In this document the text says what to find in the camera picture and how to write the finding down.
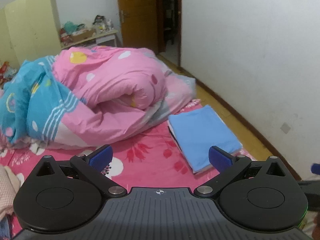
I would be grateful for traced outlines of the pink floral bed sheet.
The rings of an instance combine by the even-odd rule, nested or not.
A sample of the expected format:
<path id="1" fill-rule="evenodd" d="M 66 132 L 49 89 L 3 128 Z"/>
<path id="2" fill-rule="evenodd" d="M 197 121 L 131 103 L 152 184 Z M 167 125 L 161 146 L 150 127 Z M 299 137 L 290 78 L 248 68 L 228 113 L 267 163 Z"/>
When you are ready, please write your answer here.
<path id="1" fill-rule="evenodd" d="M 103 175 L 127 190 L 132 187 L 188 187 L 194 190 L 218 175 L 212 166 L 201 173 L 193 173 L 170 135 L 166 122 L 114 143 L 112 150 L 113 159 L 103 170 Z M 60 161 L 93 151 L 92 147 L 72 150 L 5 149 L 1 151 L 1 165 L 10 167 L 23 183 L 44 155 L 52 155 Z"/>

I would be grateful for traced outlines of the cluttered white side table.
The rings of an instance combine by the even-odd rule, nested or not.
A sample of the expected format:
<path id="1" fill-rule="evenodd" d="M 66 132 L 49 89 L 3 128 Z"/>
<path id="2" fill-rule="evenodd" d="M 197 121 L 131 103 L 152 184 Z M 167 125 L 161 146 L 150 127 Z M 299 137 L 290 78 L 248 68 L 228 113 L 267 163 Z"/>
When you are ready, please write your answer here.
<path id="1" fill-rule="evenodd" d="M 91 25 L 84 23 L 75 24 L 66 22 L 60 29 L 60 41 L 62 49 L 71 47 L 88 47 L 104 45 L 113 42 L 117 47 L 117 29 L 114 28 L 111 19 L 97 15 Z"/>

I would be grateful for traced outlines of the pink and blue quilt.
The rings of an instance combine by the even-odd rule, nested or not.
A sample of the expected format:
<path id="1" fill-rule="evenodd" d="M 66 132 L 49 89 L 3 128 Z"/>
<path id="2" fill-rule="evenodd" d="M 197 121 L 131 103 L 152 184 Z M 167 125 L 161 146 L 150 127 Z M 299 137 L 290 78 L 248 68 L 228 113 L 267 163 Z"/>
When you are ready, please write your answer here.
<path id="1" fill-rule="evenodd" d="M 1 148 L 112 144 L 160 124 L 195 96 L 195 80 L 149 49 L 72 47 L 25 61 L 4 85 Z"/>

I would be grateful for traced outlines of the beige knitted garment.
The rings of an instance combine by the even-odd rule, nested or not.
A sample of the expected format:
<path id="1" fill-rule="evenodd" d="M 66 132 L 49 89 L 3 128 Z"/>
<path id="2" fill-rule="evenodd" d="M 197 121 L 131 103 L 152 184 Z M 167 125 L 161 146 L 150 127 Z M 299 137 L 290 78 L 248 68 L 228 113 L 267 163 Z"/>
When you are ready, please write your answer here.
<path id="1" fill-rule="evenodd" d="M 2 220 L 6 215 L 12 215 L 14 211 L 14 198 L 24 183 L 24 175 L 21 173 L 14 174 L 10 167 L 1 165 L 0 182 L 0 212 Z"/>

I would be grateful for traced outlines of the brown wooden door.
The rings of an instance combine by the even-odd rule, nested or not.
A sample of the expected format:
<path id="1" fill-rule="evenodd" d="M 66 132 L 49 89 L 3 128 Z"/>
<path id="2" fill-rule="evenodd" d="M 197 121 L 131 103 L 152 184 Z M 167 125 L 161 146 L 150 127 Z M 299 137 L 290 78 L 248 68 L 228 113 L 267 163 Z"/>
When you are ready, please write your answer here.
<path id="1" fill-rule="evenodd" d="M 158 53 L 156 0 L 118 0 L 123 46 Z"/>

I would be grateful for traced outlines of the light blue garment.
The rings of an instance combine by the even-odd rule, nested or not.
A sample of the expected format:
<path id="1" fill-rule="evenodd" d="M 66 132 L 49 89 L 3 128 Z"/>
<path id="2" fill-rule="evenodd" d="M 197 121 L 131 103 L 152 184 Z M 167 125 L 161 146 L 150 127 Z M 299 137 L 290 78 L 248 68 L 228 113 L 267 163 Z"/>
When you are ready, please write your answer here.
<path id="1" fill-rule="evenodd" d="M 212 146 L 230 154 L 242 149 L 241 142 L 209 105 L 170 115 L 168 128 L 194 174 L 211 167 Z"/>

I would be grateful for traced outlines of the cream yellow wardrobe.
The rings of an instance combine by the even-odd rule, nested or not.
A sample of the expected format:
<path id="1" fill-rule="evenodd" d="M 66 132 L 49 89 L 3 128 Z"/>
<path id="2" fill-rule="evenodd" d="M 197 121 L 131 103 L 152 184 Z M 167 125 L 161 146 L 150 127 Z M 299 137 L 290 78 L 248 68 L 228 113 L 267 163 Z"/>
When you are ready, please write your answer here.
<path id="1" fill-rule="evenodd" d="M 1 9 L 1 63 L 19 69 L 25 60 L 57 55 L 60 20 L 56 0 L 15 0 Z"/>

